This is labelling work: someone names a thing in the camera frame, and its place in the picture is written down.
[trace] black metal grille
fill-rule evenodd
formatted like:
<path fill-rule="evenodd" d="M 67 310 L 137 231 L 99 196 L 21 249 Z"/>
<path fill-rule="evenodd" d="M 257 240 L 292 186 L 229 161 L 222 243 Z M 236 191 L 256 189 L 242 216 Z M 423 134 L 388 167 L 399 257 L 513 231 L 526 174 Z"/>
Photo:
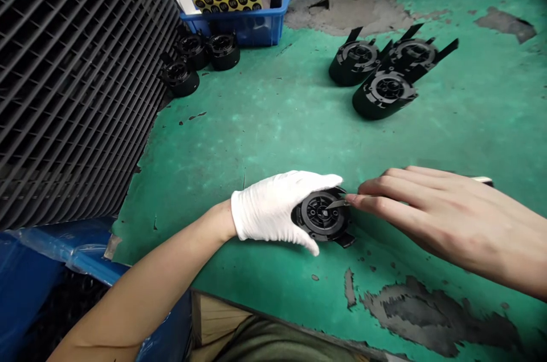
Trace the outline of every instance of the black metal grille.
<path fill-rule="evenodd" d="M 178 14 L 174 0 L 0 0 L 0 230 L 119 210 Z"/>

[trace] workbench surface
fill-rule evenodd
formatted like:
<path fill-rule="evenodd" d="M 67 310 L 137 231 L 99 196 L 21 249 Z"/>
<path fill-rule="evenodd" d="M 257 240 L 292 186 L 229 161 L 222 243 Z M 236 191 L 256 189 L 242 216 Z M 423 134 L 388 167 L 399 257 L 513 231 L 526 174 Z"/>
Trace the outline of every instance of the workbench surface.
<path fill-rule="evenodd" d="M 435 36 L 439 48 L 460 39 L 417 83 L 419 98 L 386 120 L 355 113 L 356 88 L 328 76 L 344 33 L 359 25 L 349 19 L 340 36 L 285 27 L 279 46 L 243 50 L 229 71 L 201 71 L 196 93 L 158 114 L 113 226 L 123 240 L 116 261 L 134 264 L 233 190 L 293 169 L 339 174 L 350 191 L 406 165 L 488 176 L 547 215 L 547 0 L 365 3 L 374 6 L 365 30 L 384 31 L 374 34 L 380 48 L 413 22 L 425 22 L 417 37 Z M 407 17 L 382 19 L 386 5 Z M 520 44 L 501 32 L 498 10 L 537 35 Z M 310 13 L 320 18 L 312 9 L 302 16 Z M 355 244 L 319 243 L 317 258 L 300 246 L 233 239 L 193 287 L 376 355 L 486 361 L 545 352 L 547 304 L 430 256 L 385 222 L 354 218 Z M 357 304 L 348 308 L 352 290 Z"/>

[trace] peeling paint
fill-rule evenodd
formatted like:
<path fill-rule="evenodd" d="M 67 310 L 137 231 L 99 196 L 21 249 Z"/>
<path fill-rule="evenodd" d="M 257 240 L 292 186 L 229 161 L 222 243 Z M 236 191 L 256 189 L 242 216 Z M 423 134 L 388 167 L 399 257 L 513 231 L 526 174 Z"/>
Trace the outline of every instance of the peeling paint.
<path fill-rule="evenodd" d="M 344 274 L 344 295 L 348 300 L 348 309 L 357 305 L 357 298 L 353 290 L 353 272 L 350 268 Z"/>
<path fill-rule="evenodd" d="M 367 292 L 359 301 L 383 328 L 445 357 L 457 356 L 456 345 L 462 342 L 522 352 L 519 333 L 509 319 L 495 312 L 478 319 L 467 299 L 462 306 L 444 291 L 429 292 L 413 276 L 407 276 L 405 284 L 385 286 L 377 295 Z"/>
<path fill-rule="evenodd" d="M 479 27 L 497 30 L 505 34 L 514 34 L 517 36 L 519 44 L 528 41 L 537 34 L 534 26 L 526 20 L 506 11 L 498 10 L 495 7 L 489 7 L 488 14 L 475 20 L 475 24 Z"/>
<path fill-rule="evenodd" d="M 439 20 L 448 13 L 449 10 L 440 10 L 412 14 L 397 0 L 293 0 L 284 24 L 292 29 L 315 29 L 337 36 L 347 36 L 362 26 L 361 35 L 366 36 L 408 29 L 416 20 Z"/>

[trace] gloved hand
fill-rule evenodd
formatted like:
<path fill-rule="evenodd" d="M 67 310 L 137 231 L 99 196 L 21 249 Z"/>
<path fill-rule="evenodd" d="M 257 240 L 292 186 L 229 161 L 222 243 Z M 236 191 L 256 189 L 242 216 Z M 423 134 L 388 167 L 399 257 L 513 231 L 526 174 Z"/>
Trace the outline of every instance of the gloved hand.
<path fill-rule="evenodd" d="M 319 255 L 317 243 L 291 220 L 292 209 L 315 191 L 339 186 L 342 177 L 289 171 L 266 178 L 231 197 L 232 217 L 239 239 L 286 241 Z"/>

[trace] blue crate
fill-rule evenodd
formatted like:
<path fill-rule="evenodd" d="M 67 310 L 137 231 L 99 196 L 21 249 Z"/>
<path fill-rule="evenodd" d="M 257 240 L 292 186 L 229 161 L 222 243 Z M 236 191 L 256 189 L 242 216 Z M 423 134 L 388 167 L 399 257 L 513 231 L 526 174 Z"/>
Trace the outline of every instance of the blue crate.
<path fill-rule="evenodd" d="M 0 233 L 0 360 L 13 362 L 25 333 L 63 272 L 63 264 Z"/>
<path fill-rule="evenodd" d="M 103 258 L 112 223 L 113 218 L 85 219 L 0 233 L 0 361 L 15 359 L 26 329 L 64 266 L 109 286 L 129 269 Z M 136 361 L 180 362 L 190 343 L 190 330 L 187 290 L 143 342 Z"/>
<path fill-rule="evenodd" d="M 278 9 L 194 15 L 181 13 L 181 19 L 190 26 L 192 32 L 201 30 L 206 36 L 211 35 L 208 22 L 216 20 L 220 32 L 235 30 L 240 46 L 277 46 L 290 1 L 283 0 Z"/>

